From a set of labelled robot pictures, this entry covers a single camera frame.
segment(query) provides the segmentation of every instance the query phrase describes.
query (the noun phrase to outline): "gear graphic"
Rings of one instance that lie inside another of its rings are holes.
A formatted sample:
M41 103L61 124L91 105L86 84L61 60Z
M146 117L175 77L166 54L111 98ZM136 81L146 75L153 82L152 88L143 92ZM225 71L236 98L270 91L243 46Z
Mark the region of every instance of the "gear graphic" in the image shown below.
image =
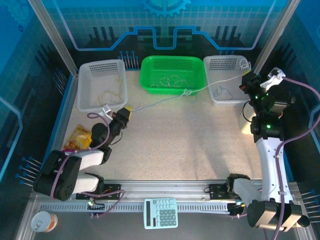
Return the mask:
M174 14L180 14L181 10L186 9L186 5L190 4L190 0L140 0L144 6L144 10L149 10L150 14L157 17L162 15L164 18L168 15L173 17Z
M20 24L23 23L29 17L29 3L28 0L2 0L0 6L5 5L11 16Z

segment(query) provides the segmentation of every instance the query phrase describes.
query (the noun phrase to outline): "acrylic wall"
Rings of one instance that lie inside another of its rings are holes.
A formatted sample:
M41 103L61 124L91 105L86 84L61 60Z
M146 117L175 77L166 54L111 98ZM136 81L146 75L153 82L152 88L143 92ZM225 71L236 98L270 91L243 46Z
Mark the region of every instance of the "acrylic wall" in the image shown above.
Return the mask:
M287 0L44 0L79 67L150 55L257 59Z
M261 71L267 74L273 67L281 68L287 77L307 83L320 91L320 4L315 0L301 0ZM319 116L319 100L308 89L284 83L296 101L284 111L283 126L286 138L307 130ZM301 140L289 143L285 152L306 204L313 229L320 238L320 126Z
M14 239L31 191L22 178L33 179L24 172L37 172L22 158L42 162L69 72L28 1L0 1L0 36L0 236Z

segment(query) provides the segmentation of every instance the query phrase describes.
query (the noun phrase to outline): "speckled floor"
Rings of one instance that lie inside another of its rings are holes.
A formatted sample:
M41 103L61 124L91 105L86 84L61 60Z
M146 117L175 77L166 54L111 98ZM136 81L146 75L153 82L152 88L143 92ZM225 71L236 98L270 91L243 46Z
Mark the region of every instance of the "speckled floor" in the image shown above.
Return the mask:
M171 97L148 94L139 76L126 72L129 105L144 107ZM108 162L88 172L114 180L220 180L230 173L262 179L253 136L239 129L241 108L214 107L207 88L192 103L195 99L184 96L133 112ZM64 142L77 124L90 130L98 122L76 106L77 100Z

